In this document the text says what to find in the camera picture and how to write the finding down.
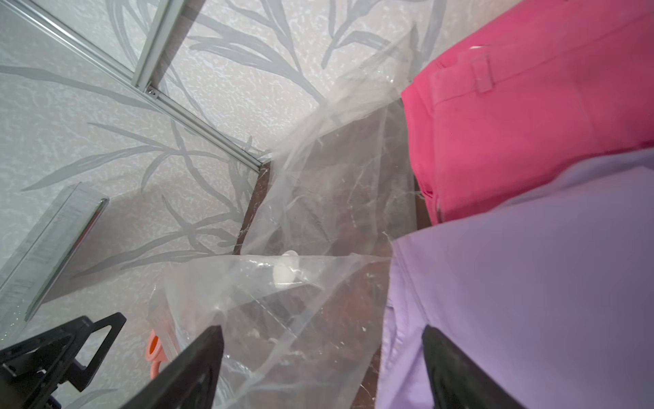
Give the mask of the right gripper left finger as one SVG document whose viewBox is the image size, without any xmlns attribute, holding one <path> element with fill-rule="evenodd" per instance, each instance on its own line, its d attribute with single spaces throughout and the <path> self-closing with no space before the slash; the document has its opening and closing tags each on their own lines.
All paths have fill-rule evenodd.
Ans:
<svg viewBox="0 0 654 409">
<path fill-rule="evenodd" d="M 216 396 L 224 339 L 219 325 L 209 327 L 175 359 L 160 366 L 159 375 L 125 408 L 211 408 Z"/>
</svg>

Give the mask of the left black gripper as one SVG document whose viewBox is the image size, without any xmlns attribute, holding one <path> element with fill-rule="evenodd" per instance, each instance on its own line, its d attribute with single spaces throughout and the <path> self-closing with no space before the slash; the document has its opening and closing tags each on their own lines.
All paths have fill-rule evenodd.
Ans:
<svg viewBox="0 0 654 409">
<path fill-rule="evenodd" d="M 71 356 L 72 335 L 47 332 L 1 351 L 1 407 L 60 408 L 61 381 L 86 390 L 126 323 L 121 313 L 91 322 Z"/>
</svg>

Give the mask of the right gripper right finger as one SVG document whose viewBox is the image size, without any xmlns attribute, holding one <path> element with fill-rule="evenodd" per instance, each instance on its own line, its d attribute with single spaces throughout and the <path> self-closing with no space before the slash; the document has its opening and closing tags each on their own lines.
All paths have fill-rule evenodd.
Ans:
<svg viewBox="0 0 654 409">
<path fill-rule="evenodd" d="M 435 408 L 522 407 L 439 329 L 424 328 L 422 348 Z"/>
</svg>

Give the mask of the lilac garment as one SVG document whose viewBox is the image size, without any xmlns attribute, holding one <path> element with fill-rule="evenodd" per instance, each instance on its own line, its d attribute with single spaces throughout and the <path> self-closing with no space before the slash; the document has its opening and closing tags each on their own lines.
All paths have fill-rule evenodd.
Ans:
<svg viewBox="0 0 654 409">
<path fill-rule="evenodd" d="M 524 407 L 652 407 L 652 150 L 395 240 L 377 407 L 434 406 L 426 327 Z"/>
</svg>

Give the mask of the clear plastic vacuum bag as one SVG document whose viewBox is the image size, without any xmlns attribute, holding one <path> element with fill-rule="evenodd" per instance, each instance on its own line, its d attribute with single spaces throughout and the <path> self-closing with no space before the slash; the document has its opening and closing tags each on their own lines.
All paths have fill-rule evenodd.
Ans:
<svg viewBox="0 0 654 409">
<path fill-rule="evenodd" d="M 219 325 L 215 408 L 349 408 L 382 340 L 394 239 L 417 226 L 401 91 L 406 33 L 335 82 L 271 154 L 271 178 L 237 255 L 175 262 L 151 300 L 169 356 Z M 298 254 L 296 284 L 273 269 Z"/>
</svg>

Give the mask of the pink garment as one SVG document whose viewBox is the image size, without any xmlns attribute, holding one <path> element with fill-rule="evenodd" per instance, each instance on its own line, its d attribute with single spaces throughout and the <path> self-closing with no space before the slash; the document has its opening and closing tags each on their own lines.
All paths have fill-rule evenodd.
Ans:
<svg viewBox="0 0 654 409">
<path fill-rule="evenodd" d="M 588 158 L 653 144 L 653 4 L 524 1 L 403 92 L 432 223 L 490 211 Z"/>
</svg>

